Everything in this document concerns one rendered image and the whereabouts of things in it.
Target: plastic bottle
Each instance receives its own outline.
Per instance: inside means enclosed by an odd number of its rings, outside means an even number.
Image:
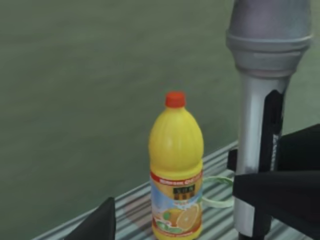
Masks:
[[[185,105],[183,92],[169,92],[149,137],[152,230],[158,240],[193,240],[202,230],[204,140]]]

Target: green wall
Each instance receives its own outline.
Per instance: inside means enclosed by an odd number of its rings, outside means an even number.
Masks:
[[[0,3],[0,239],[29,240],[148,180],[148,133],[187,92],[205,151],[237,138],[231,0]],[[320,119],[316,41],[291,83],[285,132]]]

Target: corrugated metal surface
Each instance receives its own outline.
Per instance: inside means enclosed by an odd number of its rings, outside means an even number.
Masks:
[[[228,151],[236,146],[232,143],[203,159],[205,176],[233,177],[226,170]],[[204,194],[212,199],[223,200],[231,197],[226,185],[205,185]],[[155,240],[151,229],[150,186],[145,183],[116,198],[116,240]],[[34,238],[33,240],[63,240],[92,211],[89,211],[65,224]],[[238,233],[233,228],[233,209],[204,207],[203,231],[199,240],[237,240]],[[298,231],[282,224],[272,222],[272,230],[267,240],[307,240]]]

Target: bottle cap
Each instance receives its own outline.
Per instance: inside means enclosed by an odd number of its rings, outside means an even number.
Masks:
[[[186,96],[182,91],[171,91],[165,96],[165,105],[168,108],[183,108],[186,105]]]

